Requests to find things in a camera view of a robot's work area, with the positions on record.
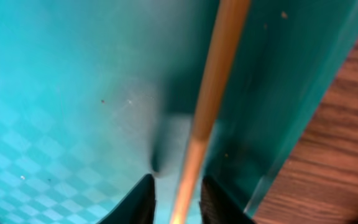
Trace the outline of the wooden chopstick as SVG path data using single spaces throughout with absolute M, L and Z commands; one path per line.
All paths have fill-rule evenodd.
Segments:
M 170 224 L 184 224 L 231 73 L 251 0 L 221 0 Z

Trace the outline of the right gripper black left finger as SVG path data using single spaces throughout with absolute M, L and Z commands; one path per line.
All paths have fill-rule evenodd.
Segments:
M 98 224 L 153 224 L 155 207 L 155 179 L 146 174 Z

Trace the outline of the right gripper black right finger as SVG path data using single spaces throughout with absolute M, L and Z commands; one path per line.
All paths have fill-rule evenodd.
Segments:
M 202 224 L 255 224 L 211 176 L 202 181 L 200 211 Z

